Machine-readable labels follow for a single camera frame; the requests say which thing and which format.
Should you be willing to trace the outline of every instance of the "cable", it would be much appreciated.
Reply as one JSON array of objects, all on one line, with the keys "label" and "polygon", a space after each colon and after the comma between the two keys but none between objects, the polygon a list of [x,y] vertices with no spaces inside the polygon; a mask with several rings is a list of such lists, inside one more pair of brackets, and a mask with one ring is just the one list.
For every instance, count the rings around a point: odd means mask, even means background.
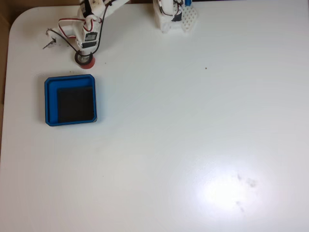
[{"label": "cable", "polygon": [[[105,11],[104,11],[104,14],[103,14],[103,17],[101,19],[101,29],[100,29],[100,36],[99,36],[99,39],[98,39],[98,45],[97,45],[97,48],[95,49],[95,51],[91,54],[95,54],[97,51],[98,51],[98,48],[100,47],[100,42],[101,42],[101,35],[102,35],[102,30],[103,30],[103,23],[104,23],[104,19],[105,19],[105,14],[106,14],[106,11],[107,11],[107,8],[112,4],[113,0],[111,0],[108,5],[105,7]],[[65,42],[67,42],[68,45],[70,45],[70,47],[76,52],[78,53],[79,51],[63,36],[61,35],[60,33],[54,31],[53,29],[47,29],[47,31],[51,31],[55,34],[57,34],[58,36],[60,36]],[[88,55],[82,55],[82,54],[78,54],[79,56],[81,57],[88,57],[90,56],[90,54]]]},{"label": "cable", "polygon": [[108,5],[106,6],[106,8],[105,8],[103,17],[102,17],[102,19],[101,19],[101,29],[100,29],[100,37],[98,38],[98,45],[97,45],[97,48],[95,49],[95,51],[94,51],[92,54],[95,54],[95,53],[97,52],[98,48],[100,47],[101,35],[102,35],[102,29],[103,29],[103,23],[104,23],[104,19],[105,19],[105,14],[106,14],[107,8],[108,8],[109,6],[112,5],[112,2],[113,2],[113,0],[111,0],[111,1],[108,3]]},{"label": "cable", "polygon": [[65,42],[67,42],[68,45],[71,46],[71,48],[73,48],[73,50],[74,50],[75,52],[77,52],[76,48],[73,47],[73,45],[72,45],[66,38],[64,38],[63,35],[59,34],[58,32],[54,31],[53,29],[47,29],[47,31],[49,31],[49,30],[52,31],[53,33],[57,34],[58,36],[60,36]]}]

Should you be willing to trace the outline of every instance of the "red base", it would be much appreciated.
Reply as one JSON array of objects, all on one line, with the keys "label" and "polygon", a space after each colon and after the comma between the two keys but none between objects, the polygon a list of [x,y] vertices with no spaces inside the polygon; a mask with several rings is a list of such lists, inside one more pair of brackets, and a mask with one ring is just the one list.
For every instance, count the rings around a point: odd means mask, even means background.
[{"label": "red base", "polygon": [[82,69],[91,69],[95,65],[96,59],[93,57],[91,62],[86,65],[80,65]]}]

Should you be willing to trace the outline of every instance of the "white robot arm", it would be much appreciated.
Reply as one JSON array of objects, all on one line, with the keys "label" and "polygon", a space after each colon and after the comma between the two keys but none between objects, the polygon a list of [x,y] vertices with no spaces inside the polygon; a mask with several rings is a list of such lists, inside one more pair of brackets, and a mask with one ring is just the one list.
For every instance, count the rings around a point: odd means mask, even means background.
[{"label": "white robot arm", "polygon": [[[64,40],[75,50],[75,61],[84,69],[91,68],[95,63],[93,55],[100,45],[104,19],[128,1],[80,0],[77,16],[59,19],[58,28],[47,30],[46,34],[52,38],[47,46]],[[185,6],[183,0],[154,0],[155,19],[162,32],[177,27],[187,31],[189,28],[184,26],[188,18],[183,14],[187,7],[192,9],[188,10],[192,22],[194,9]],[[78,50],[67,40],[70,38],[75,38]]]}]

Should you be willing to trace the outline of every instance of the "blue tray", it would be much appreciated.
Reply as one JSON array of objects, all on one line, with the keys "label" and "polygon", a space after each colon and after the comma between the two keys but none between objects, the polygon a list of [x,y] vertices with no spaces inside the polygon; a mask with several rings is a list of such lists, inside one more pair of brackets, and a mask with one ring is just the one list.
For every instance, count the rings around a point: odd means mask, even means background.
[{"label": "blue tray", "polygon": [[96,120],[96,88],[92,75],[50,77],[45,81],[45,121],[49,126]]}]

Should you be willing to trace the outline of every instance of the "black square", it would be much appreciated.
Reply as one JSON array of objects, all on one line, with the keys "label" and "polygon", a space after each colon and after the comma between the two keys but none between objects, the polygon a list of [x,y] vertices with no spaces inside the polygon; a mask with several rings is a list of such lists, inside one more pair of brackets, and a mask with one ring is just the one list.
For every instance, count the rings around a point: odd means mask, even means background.
[{"label": "black square", "polygon": [[87,121],[94,118],[93,88],[61,88],[58,96],[58,122]]}]

